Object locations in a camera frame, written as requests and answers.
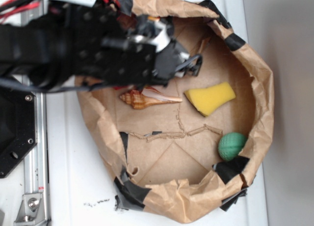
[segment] green ball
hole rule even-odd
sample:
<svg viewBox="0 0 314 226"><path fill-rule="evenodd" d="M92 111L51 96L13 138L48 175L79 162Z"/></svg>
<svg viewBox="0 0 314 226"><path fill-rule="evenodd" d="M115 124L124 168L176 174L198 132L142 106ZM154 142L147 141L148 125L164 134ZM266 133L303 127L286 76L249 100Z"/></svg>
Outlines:
<svg viewBox="0 0 314 226"><path fill-rule="evenodd" d="M230 161L236 157L243 149L247 138L240 133L228 133L224 135L218 145L218 152L225 161Z"/></svg>

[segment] spiral shell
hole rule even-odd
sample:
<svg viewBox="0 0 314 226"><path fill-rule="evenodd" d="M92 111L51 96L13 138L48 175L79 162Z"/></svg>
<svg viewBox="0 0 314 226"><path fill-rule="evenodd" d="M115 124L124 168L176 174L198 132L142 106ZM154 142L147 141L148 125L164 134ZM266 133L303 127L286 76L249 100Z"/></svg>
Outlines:
<svg viewBox="0 0 314 226"><path fill-rule="evenodd" d="M166 96L153 87L145 88L142 92L133 89L122 94L120 98L137 110L157 104L182 102L182 98Z"/></svg>

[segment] paper bag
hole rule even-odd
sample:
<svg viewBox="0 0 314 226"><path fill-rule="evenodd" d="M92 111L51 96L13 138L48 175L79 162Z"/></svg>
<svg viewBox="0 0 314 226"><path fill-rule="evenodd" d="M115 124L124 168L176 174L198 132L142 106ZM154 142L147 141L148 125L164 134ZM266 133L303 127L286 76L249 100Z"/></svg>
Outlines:
<svg viewBox="0 0 314 226"><path fill-rule="evenodd" d="M190 223L217 207L228 209L245 194L272 142L273 74L234 34L210 0L118 0L127 14L173 16L176 39L191 55L201 53L198 77L156 87L182 103L134 110L120 100L125 90L80 92L82 114L114 181L118 207ZM229 82L236 99L203 117L183 92ZM248 141L232 161L217 147L239 132Z"/></svg>

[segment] sponge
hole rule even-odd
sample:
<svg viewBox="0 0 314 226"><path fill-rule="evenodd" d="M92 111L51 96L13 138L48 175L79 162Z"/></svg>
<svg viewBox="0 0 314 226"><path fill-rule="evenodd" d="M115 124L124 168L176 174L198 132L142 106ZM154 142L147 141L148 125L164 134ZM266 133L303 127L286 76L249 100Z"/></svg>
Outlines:
<svg viewBox="0 0 314 226"><path fill-rule="evenodd" d="M189 89L184 94L203 116L210 115L218 107L236 97L228 82L207 88Z"/></svg>

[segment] black metal bracket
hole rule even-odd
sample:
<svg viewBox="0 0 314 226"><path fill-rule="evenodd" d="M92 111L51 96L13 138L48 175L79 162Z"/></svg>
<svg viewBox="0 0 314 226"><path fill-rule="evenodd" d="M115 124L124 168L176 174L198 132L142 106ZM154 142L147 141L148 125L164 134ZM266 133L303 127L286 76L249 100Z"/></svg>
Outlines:
<svg viewBox="0 0 314 226"><path fill-rule="evenodd" d="M0 178L36 145L35 100L32 93L0 87Z"/></svg>

